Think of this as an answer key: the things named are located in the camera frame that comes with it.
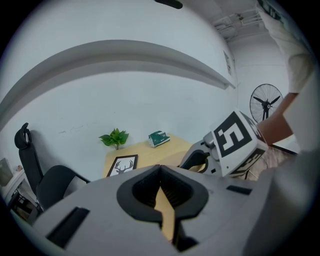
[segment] wooden desk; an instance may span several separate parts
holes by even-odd
[[[107,176],[115,158],[122,156],[138,155],[137,168],[153,165],[177,167],[192,144],[173,134],[169,134],[169,136],[170,141],[156,148],[152,148],[148,141],[144,141],[136,145],[108,153],[105,157],[103,177]],[[200,169],[200,166],[195,166],[191,171],[197,172]],[[156,195],[156,205],[154,209],[162,213],[163,235],[169,241],[172,240],[174,234],[175,211],[161,188]]]
[[[175,135],[169,134],[169,136],[170,141],[156,148],[151,147],[146,140],[123,149],[109,152],[104,161],[103,177],[107,176],[115,158],[122,156],[138,155],[137,168],[156,165],[164,159],[168,159],[165,161],[168,165],[178,166],[192,144]]]

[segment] deer antler picture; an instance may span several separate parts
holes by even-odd
[[[121,163],[121,161],[117,162],[117,163],[115,164],[115,166],[114,166],[114,169],[116,170],[116,172],[117,172],[118,174],[123,174],[123,173],[125,172],[125,170],[128,170],[128,169],[130,169],[131,167],[134,166],[134,162],[133,162],[132,160],[130,160],[130,165],[129,165],[129,167],[126,168],[126,166],[124,166],[124,169],[121,170],[121,167],[119,168],[119,164],[120,164],[120,163]]]
[[[107,177],[123,174],[125,171],[132,171],[137,168],[137,159],[137,154],[116,157]]]

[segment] potted plant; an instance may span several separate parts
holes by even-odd
[[[106,146],[114,146],[116,150],[119,149],[119,145],[126,143],[129,133],[126,133],[125,130],[119,131],[119,129],[113,129],[110,135],[102,135],[99,138]]]

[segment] tissue box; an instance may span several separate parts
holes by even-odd
[[[153,148],[168,141],[170,141],[170,137],[162,130],[155,131],[149,135],[149,144]]]

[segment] electric fan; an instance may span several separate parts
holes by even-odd
[[[282,100],[282,94],[275,86],[268,83],[259,85],[250,98],[253,119],[257,123],[267,119],[276,111]]]

